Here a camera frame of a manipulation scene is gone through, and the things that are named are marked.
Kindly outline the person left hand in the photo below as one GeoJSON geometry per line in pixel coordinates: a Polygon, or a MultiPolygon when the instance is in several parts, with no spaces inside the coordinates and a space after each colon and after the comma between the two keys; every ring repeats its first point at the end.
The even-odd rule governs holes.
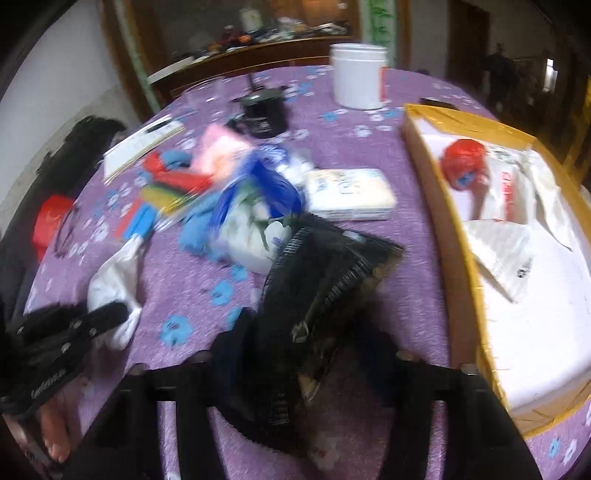
{"type": "MultiPolygon", "coordinates": [[[[3,414],[2,417],[19,447],[23,451],[29,451],[32,443],[24,427],[10,415],[3,414]]],[[[64,394],[58,393],[42,405],[36,412],[35,419],[39,424],[42,443],[49,457],[59,464],[64,463],[71,453],[64,394]]]]}

